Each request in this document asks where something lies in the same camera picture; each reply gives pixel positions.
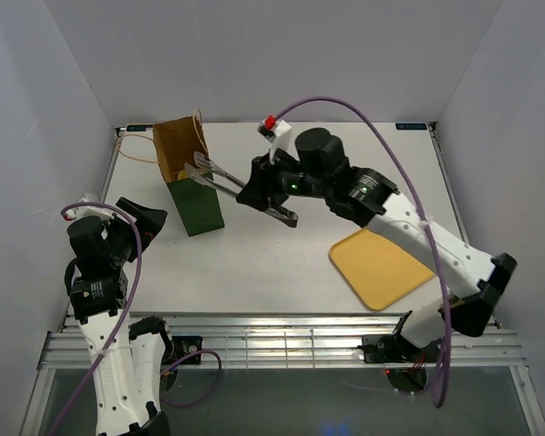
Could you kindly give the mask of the metal tongs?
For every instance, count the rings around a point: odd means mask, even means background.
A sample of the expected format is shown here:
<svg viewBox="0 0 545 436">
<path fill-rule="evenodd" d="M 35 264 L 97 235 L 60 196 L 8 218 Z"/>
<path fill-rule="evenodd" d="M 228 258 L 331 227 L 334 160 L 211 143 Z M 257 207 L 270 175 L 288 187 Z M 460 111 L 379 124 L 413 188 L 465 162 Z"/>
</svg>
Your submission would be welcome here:
<svg viewBox="0 0 545 436">
<path fill-rule="evenodd" d="M 218 193 L 224 193 L 235 201 L 238 201 L 242 190 L 246 187 L 245 182 L 228 173 L 206 154 L 200 152 L 194 152 L 193 163 L 185 163 L 183 169 L 194 182 L 213 188 Z M 251 208 L 267 214 L 290 228 L 297 227 L 299 221 L 297 213 L 282 205 L 268 204 L 263 210 L 253 205 Z"/>
</svg>

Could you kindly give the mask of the green paper bag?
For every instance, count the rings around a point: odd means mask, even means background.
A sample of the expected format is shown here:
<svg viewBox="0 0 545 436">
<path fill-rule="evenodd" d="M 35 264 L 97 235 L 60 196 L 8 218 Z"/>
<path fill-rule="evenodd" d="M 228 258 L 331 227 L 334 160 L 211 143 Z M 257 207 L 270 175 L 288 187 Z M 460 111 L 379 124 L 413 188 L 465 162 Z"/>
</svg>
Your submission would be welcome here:
<svg viewBox="0 0 545 436">
<path fill-rule="evenodd" d="M 154 124 L 148 140 L 154 144 L 154 158 L 147 159 L 124 152 L 122 138 L 116 140 L 115 149 L 127 159 L 159 167 L 189 236 L 222 229 L 224 220 L 216 191 L 194 182 L 189 177 L 176 180 L 176 175 L 183 169 L 184 164 L 193 163 L 194 152 L 209 155 L 203 134 L 202 111 L 196 108 L 190 116 Z"/>
</svg>

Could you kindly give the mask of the orange bagel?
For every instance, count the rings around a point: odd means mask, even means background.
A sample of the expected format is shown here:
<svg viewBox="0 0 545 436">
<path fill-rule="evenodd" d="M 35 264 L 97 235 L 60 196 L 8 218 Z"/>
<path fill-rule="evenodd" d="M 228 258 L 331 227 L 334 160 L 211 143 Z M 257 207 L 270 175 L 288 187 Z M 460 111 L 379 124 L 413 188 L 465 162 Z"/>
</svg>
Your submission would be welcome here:
<svg viewBox="0 0 545 436">
<path fill-rule="evenodd" d="M 199 169 L 199 172 L 200 173 L 207 173 L 207 171 L 205 169 Z M 179 171 L 177 173 L 176 180 L 180 181 L 180 180 L 186 179 L 187 177 L 188 177 L 187 172 L 184 169 L 182 169 L 181 171 Z"/>
</svg>

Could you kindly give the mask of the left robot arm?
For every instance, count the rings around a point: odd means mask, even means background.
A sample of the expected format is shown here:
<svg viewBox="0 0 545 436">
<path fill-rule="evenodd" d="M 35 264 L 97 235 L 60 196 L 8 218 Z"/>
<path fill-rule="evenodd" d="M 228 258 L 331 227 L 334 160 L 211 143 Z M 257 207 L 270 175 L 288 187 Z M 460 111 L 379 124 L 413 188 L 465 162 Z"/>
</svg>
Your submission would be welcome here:
<svg viewBox="0 0 545 436">
<path fill-rule="evenodd" d="M 126 263 L 142 270 L 145 249 L 163 229 L 167 212 L 124 197 L 109 205 L 88 199 L 66 206 L 74 259 L 64 284 L 89 352 L 98 435 L 168 435 L 159 401 L 162 362 L 174 352 L 163 318 L 129 322 L 140 278 L 127 278 Z"/>
</svg>

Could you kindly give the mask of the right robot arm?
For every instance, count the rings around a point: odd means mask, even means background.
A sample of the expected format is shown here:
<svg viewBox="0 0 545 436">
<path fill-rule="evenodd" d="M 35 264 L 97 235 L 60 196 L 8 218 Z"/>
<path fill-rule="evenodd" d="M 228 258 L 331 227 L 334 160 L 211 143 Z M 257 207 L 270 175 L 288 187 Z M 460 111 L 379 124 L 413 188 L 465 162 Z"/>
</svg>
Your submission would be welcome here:
<svg viewBox="0 0 545 436">
<path fill-rule="evenodd" d="M 412 361 L 448 332 L 482 336 L 516 269 L 512 256 L 479 251 L 423 220 L 417 202 L 381 173 L 351 165 L 342 140 L 324 128 L 296 137 L 296 157 L 286 151 L 289 129 L 261 125 L 258 132 L 270 148 L 253 158 L 237 203 L 274 211 L 294 226 L 297 217 L 283 203 L 291 196 L 322 198 L 332 213 L 394 243 L 444 280 L 448 299 L 405 313 L 392 333 L 367 346 L 375 361 Z"/>
</svg>

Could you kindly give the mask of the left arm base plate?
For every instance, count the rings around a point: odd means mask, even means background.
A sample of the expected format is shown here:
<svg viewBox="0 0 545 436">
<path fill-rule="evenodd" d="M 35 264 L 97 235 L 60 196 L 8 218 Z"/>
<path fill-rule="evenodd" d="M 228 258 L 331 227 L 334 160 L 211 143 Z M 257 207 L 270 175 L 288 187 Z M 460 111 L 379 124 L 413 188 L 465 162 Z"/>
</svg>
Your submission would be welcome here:
<svg viewBox="0 0 545 436">
<path fill-rule="evenodd" d="M 173 336 L 172 348 L 166 354 L 165 364 L 172 364 L 177 360 L 203 348 L 202 336 Z"/>
</svg>

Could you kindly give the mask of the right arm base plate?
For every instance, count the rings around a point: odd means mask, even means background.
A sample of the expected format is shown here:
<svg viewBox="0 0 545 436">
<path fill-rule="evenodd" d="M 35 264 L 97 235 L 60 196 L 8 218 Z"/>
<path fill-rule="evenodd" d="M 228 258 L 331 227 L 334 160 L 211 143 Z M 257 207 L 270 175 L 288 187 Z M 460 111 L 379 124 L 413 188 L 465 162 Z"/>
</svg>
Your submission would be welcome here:
<svg viewBox="0 0 545 436">
<path fill-rule="evenodd" d="M 430 363 L 436 362 L 441 339 L 424 347 L 416 347 L 397 334 L 363 335 L 357 346 L 363 353 L 365 363 Z"/>
</svg>

